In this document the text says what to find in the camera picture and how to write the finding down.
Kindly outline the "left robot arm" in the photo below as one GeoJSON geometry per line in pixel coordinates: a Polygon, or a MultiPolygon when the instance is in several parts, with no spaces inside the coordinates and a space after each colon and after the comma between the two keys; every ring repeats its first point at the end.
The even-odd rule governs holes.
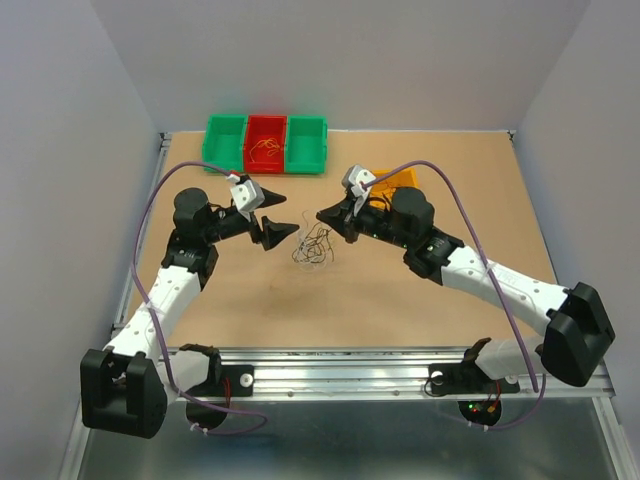
{"type": "Polygon", "coordinates": [[[176,195],[174,229],[152,288],[140,292],[142,303],[126,326],[81,360],[86,427],[149,439],[160,430],[170,403],[195,399],[191,389],[210,394],[229,387],[216,348],[188,344],[171,354],[165,337],[212,276],[218,242],[247,233],[271,250],[299,228],[256,217],[257,209],[285,202],[281,194],[246,180],[232,187],[231,196],[230,206],[214,207],[199,188],[176,195]]]}

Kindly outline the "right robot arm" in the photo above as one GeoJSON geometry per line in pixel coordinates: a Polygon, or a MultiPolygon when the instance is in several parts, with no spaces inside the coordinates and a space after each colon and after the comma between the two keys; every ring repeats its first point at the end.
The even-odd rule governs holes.
{"type": "Polygon", "coordinates": [[[347,195],[316,217],[348,243],[365,235],[402,248],[405,265],[418,277],[501,307],[534,331],[529,339],[516,334],[476,342],[460,366],[461,381],[472,390],[529,372],[583,387],[615,339],[593,286],[550,284],[483,259],[435,226],[434,206],[414,187],[397,189],[384,209],[347,195]]]}

